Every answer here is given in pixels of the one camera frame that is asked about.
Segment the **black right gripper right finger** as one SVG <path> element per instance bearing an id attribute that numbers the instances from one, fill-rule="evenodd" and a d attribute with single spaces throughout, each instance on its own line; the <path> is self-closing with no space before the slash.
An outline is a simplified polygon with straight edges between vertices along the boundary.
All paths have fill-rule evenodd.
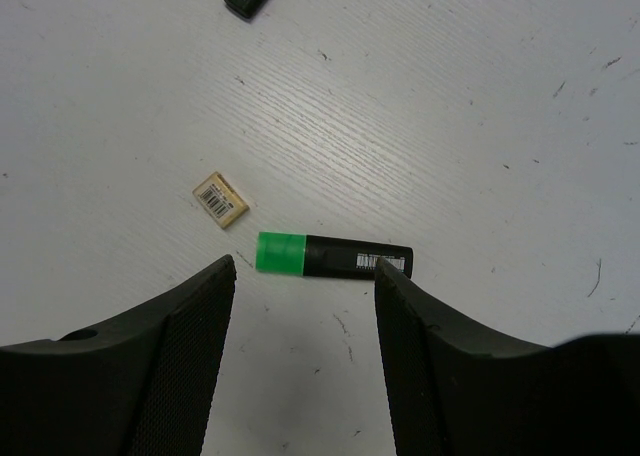
<path id="1" fill-rule="evenodd" d="M 635 455 L 639 339 L 545 347 L 491 329 L 390 263 L 375 312 L 400 455 Z"/>

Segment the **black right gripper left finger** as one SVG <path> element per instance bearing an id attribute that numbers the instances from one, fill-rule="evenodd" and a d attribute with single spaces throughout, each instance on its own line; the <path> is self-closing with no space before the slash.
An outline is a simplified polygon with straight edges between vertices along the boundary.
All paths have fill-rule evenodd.
<path id="1" fill-rule="evenodd" d="M 5 455 L 198 455 L 236 270 L 224 256 L 134 308 L 1 350 Z"/>

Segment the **green cap highlighter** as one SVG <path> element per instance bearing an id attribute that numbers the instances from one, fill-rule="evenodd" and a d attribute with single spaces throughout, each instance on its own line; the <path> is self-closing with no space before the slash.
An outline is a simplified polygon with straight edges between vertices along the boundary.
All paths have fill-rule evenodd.
<path id="1" fill-rule="evenodd" d="M 380 259 L 412 275 L 410 247 L 275 232 L 258 234 L 255 268 L 275 274 L 372 281 Z"/>

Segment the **small beige eraser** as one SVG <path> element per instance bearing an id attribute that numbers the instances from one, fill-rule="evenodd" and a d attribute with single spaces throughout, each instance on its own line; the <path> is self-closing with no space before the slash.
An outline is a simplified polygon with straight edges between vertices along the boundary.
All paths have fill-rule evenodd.
<path id="1" fill-rule="evenodd" d="M 212 173 L 192 194 L 223 230 L 249 211 L 249 205 L 219 172 Z"/>

